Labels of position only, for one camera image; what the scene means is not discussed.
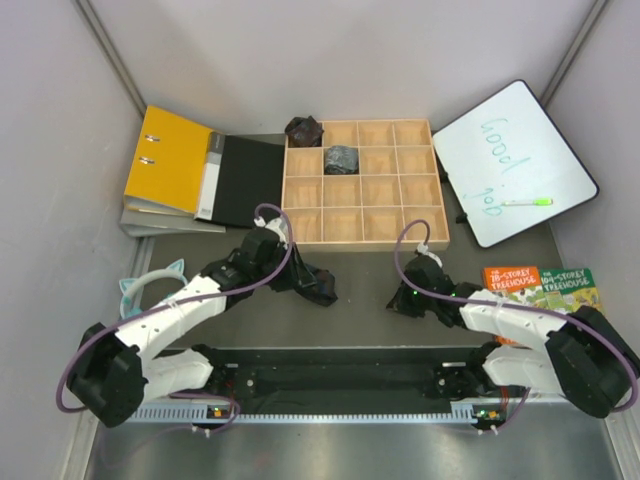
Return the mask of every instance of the binder label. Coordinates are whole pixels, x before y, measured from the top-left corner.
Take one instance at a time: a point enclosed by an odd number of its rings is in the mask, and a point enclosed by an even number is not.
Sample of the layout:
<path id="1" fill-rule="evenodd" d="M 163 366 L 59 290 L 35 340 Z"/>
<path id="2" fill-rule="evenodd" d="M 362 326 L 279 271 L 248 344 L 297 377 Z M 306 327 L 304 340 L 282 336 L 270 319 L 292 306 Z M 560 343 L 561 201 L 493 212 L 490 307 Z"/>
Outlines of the binder label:
<path id="1" fill-rule="evenodd" d="M 198 199 L 198 211 L 196 218 L 211 220 L 213 218 L 213 207 L 216 201 L 216 190 L 218 189 L 218 177 L 220 175 L 220 164 L 222 163 L 222 152 L 224 150 L 225 136 L 218 132 L 213 132 L 209 139 L 209 151 L 204 164 L 202 184 L 200 185 L 200 197 Z"/>

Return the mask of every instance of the stack of binders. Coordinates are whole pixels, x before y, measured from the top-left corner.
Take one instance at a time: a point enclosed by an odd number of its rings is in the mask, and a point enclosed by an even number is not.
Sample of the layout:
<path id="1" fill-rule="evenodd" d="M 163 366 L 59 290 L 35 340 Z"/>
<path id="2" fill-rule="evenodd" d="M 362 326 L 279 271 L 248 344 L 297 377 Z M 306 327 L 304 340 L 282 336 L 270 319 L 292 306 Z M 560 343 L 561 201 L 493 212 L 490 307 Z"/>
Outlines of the stack of binders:
<path id="1" fill-rule="evenodd" d="M 284 145 L 224 135 L 149 106 L 124 192 L 122 229 L 140 237 L 251 228 L 280 205 Z"/>

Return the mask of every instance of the book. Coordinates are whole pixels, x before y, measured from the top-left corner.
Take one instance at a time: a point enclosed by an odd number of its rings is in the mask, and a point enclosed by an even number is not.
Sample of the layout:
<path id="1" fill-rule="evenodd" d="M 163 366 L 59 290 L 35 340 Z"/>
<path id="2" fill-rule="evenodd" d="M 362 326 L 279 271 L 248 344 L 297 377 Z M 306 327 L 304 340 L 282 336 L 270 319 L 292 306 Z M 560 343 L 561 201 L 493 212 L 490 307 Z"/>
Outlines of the book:
<path id="1" fill-rule="evenodd" d="M 284 138 L 213 133 L 206 154 L 196 220 L 252 228 L 261 203 L 280 206 L 284 175 Z"/>
<path id="2" fill-rule="evenodd" d="M 573 313 L 587 305 L 604 313 L 600 294 L 588 268 L 487 267 L 484 269 L 484 282 L 492 292 L 532 307 Z M 502 337 L 496 340 L 513 343 Z"/>
<path id="3" fill-rule="evenodd" d="M 220 225 L 197 222 L 193 218 L 177 215 L 122 211 L 120 228 L 130 237 L 147 237 L 169 233 L 225 233 Z"/>
<path id="4" fill-rule="evenodd" d="M 581 306 L 604 313 L 600 293 L 588 268 L 540 270 L 542 289 L 550 310 L 573 313 Z"/>
<path id="5" fill-rule="evenodd" d="M 213 132 L 150 105 L 124 191 L 125 208 L 193 218 Z"/>

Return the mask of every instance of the cable clip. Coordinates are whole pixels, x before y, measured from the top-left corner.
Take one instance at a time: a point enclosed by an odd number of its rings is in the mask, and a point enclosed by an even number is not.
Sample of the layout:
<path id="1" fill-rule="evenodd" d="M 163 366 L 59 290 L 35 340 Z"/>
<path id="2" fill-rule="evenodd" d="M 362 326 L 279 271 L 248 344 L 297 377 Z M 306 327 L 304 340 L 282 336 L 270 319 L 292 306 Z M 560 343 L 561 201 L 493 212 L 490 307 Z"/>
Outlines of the cable clip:
<path id="1" fill-rule="evenodd" d="M 496 300 L 496 306 L 493 307 L 493 310 L 491 311 L 491 318 L 493 318 L 494 320 L 498 320 L 498 315 L 500 315 L 500 310 L 502 310 L 502 306 L 506 303 L 506 299 L 504 297 L 498 297 L 498 299 Z"/>
<path id="2" fill-rule="evenodd" d="M 426 242 L 419 243 L 418 247 L 416 248 L 416 252 L 419 253 L 420 255 L 426 255 L 428 257 L 431 257 L 433 260 L 435 260 L 438 266 L 442 268 L 442 260 L 440 260 L 440 257 L 437 256 L 435 253 L 431 253 L 429 251 L 429 245 L 427 245 Z"/>
<path id="3" fill-rule="evenodd" d="M 182 309 L 182 306 L 178 304 L 178 302 L 173 297 L 167 298 L 166 302 L 169 308 L 171 308 L 178 314 L 177 324 L 178 324 L 178 328 L 180 329 L 179 336 L 182 337 L 186 333 L 186 331 L 184 330 L 184 320 L 187 318 L 187 316 L 185 315 L 184 310 Z"/>
<path id="4" fill-rule="evenodd" d="M 276 233 L 280 238 L 280 241 L 285 245 L 289 243 L 289 229 L 287 228 L 287 223 L 284 221 L 284 218 L 278 217 L 270 220 L 269 223 L 266 224 L 265 228 Z"/>

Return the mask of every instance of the green marker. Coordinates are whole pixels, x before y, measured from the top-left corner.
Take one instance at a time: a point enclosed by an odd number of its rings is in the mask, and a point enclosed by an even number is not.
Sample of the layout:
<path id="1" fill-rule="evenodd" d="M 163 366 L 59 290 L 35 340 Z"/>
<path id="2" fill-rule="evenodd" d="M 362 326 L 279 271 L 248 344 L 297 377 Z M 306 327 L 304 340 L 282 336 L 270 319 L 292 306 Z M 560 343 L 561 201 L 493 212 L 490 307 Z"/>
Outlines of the green marker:
<path id="1" fill-rule="evenodd" d="M 502 202 L 503 207 L 548 207 L 553 205 L 553 198 L 536 198 L 535 200 L 509 200 Z"/>

